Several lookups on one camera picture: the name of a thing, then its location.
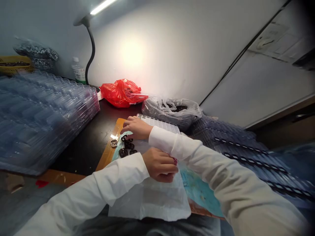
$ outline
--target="white long-sleeve shirt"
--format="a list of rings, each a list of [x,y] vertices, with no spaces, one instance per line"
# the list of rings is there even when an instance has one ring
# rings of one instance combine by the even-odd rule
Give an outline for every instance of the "white long-sleeve shirt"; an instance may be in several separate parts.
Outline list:
[[[209,183],[235,235],[302,235],[307,221],[298,209],[237,161],[158,127],[149,144],[184,161]],[[71,235],[147,177],[140,153],[116,160],[52,197],[16,235]]]

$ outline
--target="yellow basket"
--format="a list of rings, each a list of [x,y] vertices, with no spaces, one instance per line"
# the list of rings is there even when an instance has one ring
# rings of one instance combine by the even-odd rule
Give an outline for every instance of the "yellow basket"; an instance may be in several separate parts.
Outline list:
[[[12,63],[12,62],[20,62],[20,61],[29,63],[29,66],[15,66],[15,67],[0,66],[0,74],[13,76],[21,69],[26,70],[27,72],[34,71],[31,59],[26,56],[0,56],[0,63]]]

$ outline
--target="hand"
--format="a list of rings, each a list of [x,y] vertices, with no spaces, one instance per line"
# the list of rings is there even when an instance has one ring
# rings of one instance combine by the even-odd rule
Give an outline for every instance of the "hand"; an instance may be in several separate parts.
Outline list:
[[[140,118],[129,116],[128,120],[124,122],[120,134],[123,134],[126,131],[131,131],[133,134],[128,135],[126,139],[148,139],[152,129],[153,126],[148,125]]]
[[[177,162],[167,153],[157,148],[150,148],[143,155],[143,160],[150,176],[156,181],[171,183],[178,172]]]

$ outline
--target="red plastic bag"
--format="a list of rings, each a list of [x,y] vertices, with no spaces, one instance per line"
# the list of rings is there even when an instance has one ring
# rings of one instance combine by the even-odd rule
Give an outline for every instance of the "red plastic bag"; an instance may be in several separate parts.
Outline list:
[[[119,108],[128,108],[130,104],[143,102],[148,98],[148,96],[132,95],[131,93],[140,93],[141,88],[127,79],[117,80],[113,84],[102,84],[100,89],[103,97]]]

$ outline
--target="black lamp cable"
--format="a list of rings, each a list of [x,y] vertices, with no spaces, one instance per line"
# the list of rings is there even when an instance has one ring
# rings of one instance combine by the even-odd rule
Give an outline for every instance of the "black lamp cable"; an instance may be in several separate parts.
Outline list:
[[[91,57],[89,59],[89,62],[86,65],[86,69],[85,69],[85,81],[86,81],[86,84],[89,85],[88,72],[89,72],[90,64],[92,63],[92,61],[94,59],[94,56],[95,56],[95,42],[94,42],[94,38],[93,38],[92,32],[90,30],[90,27],[86,27],[86,29],[89,32],[89,35],[90,35],[90,38],[91,38],[91,43],[92,43],[92,55],[91,55]]]

